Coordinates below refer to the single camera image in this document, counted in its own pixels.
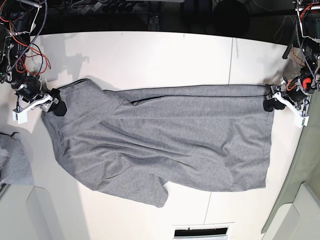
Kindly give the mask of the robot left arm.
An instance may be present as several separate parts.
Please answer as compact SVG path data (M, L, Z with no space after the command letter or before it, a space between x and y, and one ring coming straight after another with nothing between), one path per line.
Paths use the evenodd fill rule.
M294 0L296 19L290 42L282 55L296 59L294 45L302 56L300 74L291 79L282 77L280 84L270 86L270 94L263 102L266 112L288 107L303 119L311 96L320 90L320 2L318 0Z

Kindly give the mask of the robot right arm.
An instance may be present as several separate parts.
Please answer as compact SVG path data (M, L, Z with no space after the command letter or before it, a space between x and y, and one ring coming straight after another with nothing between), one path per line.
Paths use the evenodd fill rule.
M0 82L10 84L17 96L13 118L29 110L63 117L67 106L58 89L48 89L41 80L51 64L35 40L48 16L46 0L2 0L0 2Z

